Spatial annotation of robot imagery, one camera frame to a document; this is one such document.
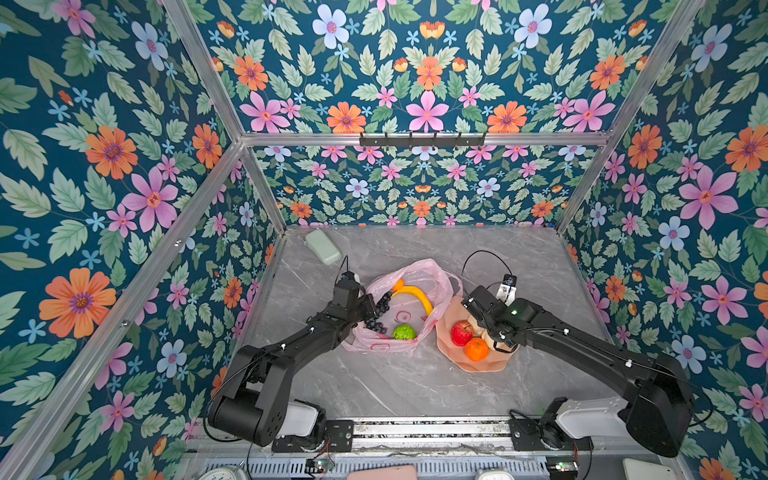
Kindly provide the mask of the fake red strawberry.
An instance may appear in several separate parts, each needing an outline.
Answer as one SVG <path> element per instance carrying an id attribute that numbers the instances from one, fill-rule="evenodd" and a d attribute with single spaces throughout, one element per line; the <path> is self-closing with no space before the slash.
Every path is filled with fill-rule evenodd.
<path id="1" fill-rule="evenodd" d="M 450 338 L 455 346 L 463 348 L 475 338 L 474 327 L 468 320 L 458 321 L 450 330 Z"/>

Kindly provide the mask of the fake green lime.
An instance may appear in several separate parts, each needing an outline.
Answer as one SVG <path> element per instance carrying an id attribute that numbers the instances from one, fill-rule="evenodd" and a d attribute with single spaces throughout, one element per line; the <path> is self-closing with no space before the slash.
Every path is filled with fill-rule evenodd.
<path id="1" fill-rule="evenodd" d="M 395 340 L 415 340 L 417 337 L 417 331 L 408 324 L 398 325 L 392 333 L 392 338 Z"/>

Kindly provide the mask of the fake yellow banana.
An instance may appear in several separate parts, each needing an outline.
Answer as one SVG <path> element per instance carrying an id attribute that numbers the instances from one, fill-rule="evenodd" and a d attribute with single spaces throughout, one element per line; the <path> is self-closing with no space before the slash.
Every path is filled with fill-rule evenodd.
<path id="1" fill-rule="evenodd" d="M 431 315 L 434 310 L 434 307 L 431 301 L 428 299 L 427 295 L 418 287 L 405 284 L 405 286 L 401 290 L 397 292 L 393 292 L 391 289 L 391 292 L 392 292 L 392 297 L 395 297 L 398 295 L 409 295 L 414 297 L 421 303 L 427 315 Z"/>

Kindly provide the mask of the pink scalloped bowl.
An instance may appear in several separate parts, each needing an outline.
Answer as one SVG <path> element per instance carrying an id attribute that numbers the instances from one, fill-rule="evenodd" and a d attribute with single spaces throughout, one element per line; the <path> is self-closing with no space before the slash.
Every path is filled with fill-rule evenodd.
<path id="1" fill-rule="evenodd" d="M 436 324 L 438 349 L 455 365 L 469 373 L 502 371 L 518 347 L 491 339 L 488 331 L 455 296 Z"/>

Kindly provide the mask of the pink plastic bag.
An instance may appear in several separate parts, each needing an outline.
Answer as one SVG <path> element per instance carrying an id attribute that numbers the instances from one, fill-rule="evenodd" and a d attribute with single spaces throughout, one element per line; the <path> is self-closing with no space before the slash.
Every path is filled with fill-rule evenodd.
<path id="1" fill-rule="evenodd" d="M 377 303 L 385 293 L 391 292 L 399 279 L 406 285 L 418 287 L 427 295 L 434 307 L 432 314 L 427 315 L 421 303 L 412 296 L 392 297 L 390 310 L 380 318 L 387 332 L 375 333 L 368 330 L 364 323 L 359 323 L 342 343 L 345 350 L 356 353 L 411 353 L 433 331 L 451 300 L 463 294 L 459 276 L 443 269 L 431 258 L 417 260 L 377 278 L 366 287 L 366 291 Z M 393 339 L 393 330 L 401 324 L 411 325 L 418 337 L 415 340 Z"/>

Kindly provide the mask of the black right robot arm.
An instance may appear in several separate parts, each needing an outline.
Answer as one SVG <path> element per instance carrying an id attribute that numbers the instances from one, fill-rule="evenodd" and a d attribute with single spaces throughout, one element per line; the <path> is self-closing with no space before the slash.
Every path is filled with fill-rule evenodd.
<path id="1" fill-rule="evenodd" d="M 613 391 L 602 399 L 555 398 L 537 425 L 545 446 L 557 449 L 587 437 L 628 437 L 658 456 L 679 455 L 695 398 L 678 360 L 609 344 L 534 302 L 500 299 L 484 287 L 475 288 L 462 304 L 493 341 L 553 355 Z"/>

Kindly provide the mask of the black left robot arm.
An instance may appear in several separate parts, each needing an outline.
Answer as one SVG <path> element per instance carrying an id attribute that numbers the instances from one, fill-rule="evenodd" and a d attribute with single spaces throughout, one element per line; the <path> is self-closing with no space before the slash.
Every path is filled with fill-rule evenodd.
<path id="1" fill-rule="evenodd" d="M 342 273 L 332 299 L 302 330 L 274 344 L 246 345 L 235 353 L 209 403 L 205 426 L 258 446 L 278 437 L 311 436 L 321 409 L 290 399 L 295 374 L 339 347 L 359 323 L 376 318 L 373 296 L 359 277 Z"/>

